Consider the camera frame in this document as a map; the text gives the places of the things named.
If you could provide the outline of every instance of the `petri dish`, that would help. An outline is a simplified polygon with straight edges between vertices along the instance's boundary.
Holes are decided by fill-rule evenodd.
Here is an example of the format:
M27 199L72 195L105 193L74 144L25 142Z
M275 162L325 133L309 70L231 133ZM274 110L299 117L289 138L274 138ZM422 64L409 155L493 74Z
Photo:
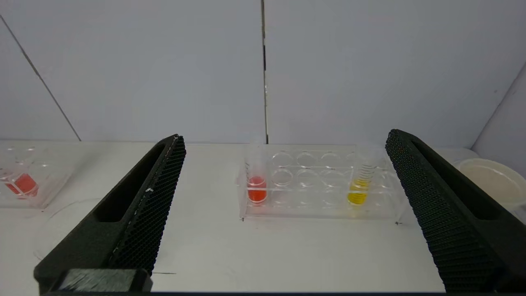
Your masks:
M35 249L33 255L39 260L47 256L100 200L76 201L51 215L34 237L33 246Z
M318 174L313 170L302 169L296 173L298 183L303 187L312 187L318 179Z
M314 155L308 152L301 152L300 154L298 154L298 157L296 157L296 161L301 167L307 168L313 167L318 160L316 159L316 157L314 157Z
M345 164L343 164L341 161L341 157L338 154L332 152L325 153L320 160L321 165L328 169L345 166Z
M348 184L348 180L344 174L335 170L325 170L321 172L320 178L327 187L339 188L347 186Z
M284 151L280 151L272 156L272 164L278 167L287 167L292 165L294 159L290 154Z
M272 173L271 179L277 186L287 186L292 182L292 173L288 169L277 169Z

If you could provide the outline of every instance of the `test tube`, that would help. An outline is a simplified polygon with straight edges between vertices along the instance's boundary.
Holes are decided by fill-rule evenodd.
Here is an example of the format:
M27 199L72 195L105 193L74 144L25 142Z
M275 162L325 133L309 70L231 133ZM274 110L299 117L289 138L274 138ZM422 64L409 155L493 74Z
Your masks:
M379 147L364 146L358 148L356 153L355 171L349 186L347 200L352 205L363 205L369 194L372 179L382 159L382 150Z
M245 155L245 171L247 175L248 199L252 203L262 203L267 199L267 181L265 179L264 144L261 139L250 142Z

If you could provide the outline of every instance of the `tabletop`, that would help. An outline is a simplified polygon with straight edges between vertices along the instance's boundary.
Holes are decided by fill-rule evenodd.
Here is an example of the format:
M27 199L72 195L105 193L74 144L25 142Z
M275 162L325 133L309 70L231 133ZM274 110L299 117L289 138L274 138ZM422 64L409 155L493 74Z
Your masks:
M32 143L66 147L80 157L46 209L0 209L0 295L37 295L33 268L46 221L73 202L104 197L154 145ZM243 149L243 144L187 144L152 275L153 291L444 291L418 225L241 221L235 179ZM477 157L467 149L437 151L450 162ZM72 229L82 218L67 217L63 226Z

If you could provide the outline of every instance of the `red liquid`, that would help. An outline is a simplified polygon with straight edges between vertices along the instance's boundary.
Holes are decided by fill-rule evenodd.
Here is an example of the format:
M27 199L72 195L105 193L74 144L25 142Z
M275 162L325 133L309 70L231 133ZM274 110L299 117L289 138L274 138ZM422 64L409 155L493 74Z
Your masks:
M22 174L18 179L15 181L16 187L13 185L6 183L5 184L7 188L11 189L14 194L16 195L28 195L28 196L36 196L38 193L38 185L36 184L35 180L31 178L28 174Z
M267 182L263 177L252 177L248 180L247 187L249 188L266 188ZM266 190L248 190L248 199L252 202L259 203L267 198Z

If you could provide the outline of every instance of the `clear acrylic rack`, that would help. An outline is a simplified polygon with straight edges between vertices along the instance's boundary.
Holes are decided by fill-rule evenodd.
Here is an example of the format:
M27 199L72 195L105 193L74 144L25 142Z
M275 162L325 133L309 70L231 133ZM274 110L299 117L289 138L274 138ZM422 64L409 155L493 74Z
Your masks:
M303 150L249 146L237 178L240 217L399 221L407 197L382 147ZM260 154L257 182L254 155Z

